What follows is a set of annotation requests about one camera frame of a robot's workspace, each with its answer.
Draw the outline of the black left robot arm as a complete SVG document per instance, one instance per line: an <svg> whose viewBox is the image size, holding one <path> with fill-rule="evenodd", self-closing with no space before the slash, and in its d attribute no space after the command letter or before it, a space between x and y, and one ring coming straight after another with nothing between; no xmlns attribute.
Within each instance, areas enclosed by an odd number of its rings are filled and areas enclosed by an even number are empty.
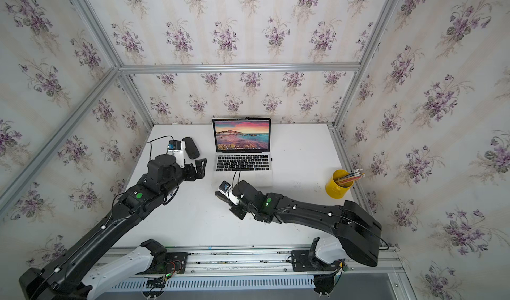
<svg viewBox="0 0 510 300"><path fill-rule="evenodd" d="M120 195L93 229L44 268L29 268L20 277L25 299L97 299L137 273L150 268L166 272L167 250L153 239L107 265L94 265L155 209L169 204L183 182L203 179L206 166L206 159L179 165L170 154L149 161L147 173Z"/></svg>

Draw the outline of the pencils in cup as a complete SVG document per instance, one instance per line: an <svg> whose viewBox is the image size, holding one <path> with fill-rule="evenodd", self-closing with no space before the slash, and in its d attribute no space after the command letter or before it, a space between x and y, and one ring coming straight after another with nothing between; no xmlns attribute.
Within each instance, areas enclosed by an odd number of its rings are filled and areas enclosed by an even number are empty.
<svg viewBox="0 0 510 300"><path fill-rule="evenodd" d="M338 179L335 179L335 183L338 185L343 185L345 183L355 182L356 180L360 178L364 178L365 174L362 169L356 169L352 173L345 175L343 177L340 177Z"/></svg>

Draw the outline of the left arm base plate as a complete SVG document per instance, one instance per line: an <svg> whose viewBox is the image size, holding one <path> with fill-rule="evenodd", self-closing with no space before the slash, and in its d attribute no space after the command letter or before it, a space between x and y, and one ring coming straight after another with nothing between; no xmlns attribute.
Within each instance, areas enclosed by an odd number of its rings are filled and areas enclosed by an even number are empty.
<svg viewBox="0 0 510 300"><path fill-rule="evenodd" d="M140 274L183 274L185 273L188 253L167 252L166 255L156 256L149 268Z"/></svg>

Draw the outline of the aluminium mounting rail frame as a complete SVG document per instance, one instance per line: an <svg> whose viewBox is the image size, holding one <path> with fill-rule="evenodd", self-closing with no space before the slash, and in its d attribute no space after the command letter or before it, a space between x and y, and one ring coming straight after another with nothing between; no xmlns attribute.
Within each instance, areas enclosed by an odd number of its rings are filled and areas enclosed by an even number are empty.
<svg viewBox="0 0 510 300"><path fill-rule="evenodd" d="M94 267L100 268L134 250L114 248ZM303 289L320 299L417 298L393 250L383 252L375 268L347 258L334 272L293 272L286 261L292 250L308 251L305 246L169 248L169 253L189 254L185 273L137 273L105 293L132 292L145 299L163 299L172 292L296 292Z"/></svg>

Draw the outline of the black woven glasses case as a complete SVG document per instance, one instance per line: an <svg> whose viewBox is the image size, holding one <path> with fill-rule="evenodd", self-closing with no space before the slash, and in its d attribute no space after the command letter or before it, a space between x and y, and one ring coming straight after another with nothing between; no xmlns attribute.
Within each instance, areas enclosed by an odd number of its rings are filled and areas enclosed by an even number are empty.
<svg viewBox="0 0 510 300"><path fill-rule="evenodd" d="M184 137L182 142L185 144L185 151L191 160L198 159L201 155L199 148L197 147L195 141L191 137Z"/></svg>

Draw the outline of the silver laptop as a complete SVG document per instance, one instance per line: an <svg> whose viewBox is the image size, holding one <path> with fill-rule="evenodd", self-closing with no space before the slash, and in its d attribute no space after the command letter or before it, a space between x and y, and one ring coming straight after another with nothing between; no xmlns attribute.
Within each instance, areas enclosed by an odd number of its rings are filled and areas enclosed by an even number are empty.
<svg viewBox="0 0 510 300"><path fill-rule="evenodd" d="M270 118L215 118L212 120L216 162L215 183L238 180L254 187L274 184Z"/></svg>

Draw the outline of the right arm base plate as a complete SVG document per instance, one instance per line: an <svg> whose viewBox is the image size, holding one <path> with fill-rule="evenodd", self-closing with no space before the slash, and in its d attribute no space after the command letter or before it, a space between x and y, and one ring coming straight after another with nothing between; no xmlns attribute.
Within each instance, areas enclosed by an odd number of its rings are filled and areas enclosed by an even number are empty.
<svg viewBox="0 0 510 300"><path fill-rule="evenodd" d="M286 261L291 265L293 272L334 272L341 267L345 259L327 264L312 256L310 251L292 250Z"/></svg>

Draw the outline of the yellow pencil cup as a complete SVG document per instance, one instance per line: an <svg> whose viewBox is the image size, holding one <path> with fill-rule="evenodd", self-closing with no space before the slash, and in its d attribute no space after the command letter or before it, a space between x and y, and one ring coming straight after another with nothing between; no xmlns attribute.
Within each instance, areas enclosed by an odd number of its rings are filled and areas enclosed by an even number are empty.
<svg viewBox="0 0 510 300"><path fill-rule="evenodd" d="M337 179L340 179L349 174L348 171L345 170L337 170L332 174L332 177L328 181L325 186L325 192L333 199L341 199L343 198L348 190L354 185L354 182L345 183L344 185L338 185L336 183Z"/></svg>

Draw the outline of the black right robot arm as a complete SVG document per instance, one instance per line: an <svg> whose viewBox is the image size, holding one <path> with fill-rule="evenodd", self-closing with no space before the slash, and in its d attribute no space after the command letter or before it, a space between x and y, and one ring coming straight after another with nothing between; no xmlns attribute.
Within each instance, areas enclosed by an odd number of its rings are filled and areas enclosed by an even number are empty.
<svg viewBox="0 0 510 300"><path fill-rule="evenodd" d="M233 187L225 181L215 196L240 220L251 214L259 222L299 224L329 234L312 243L309 259L315 268L345 258L378 266L382 226L353 201L342 206L304 203L278 193L264 194L246 181Z"/></svg>

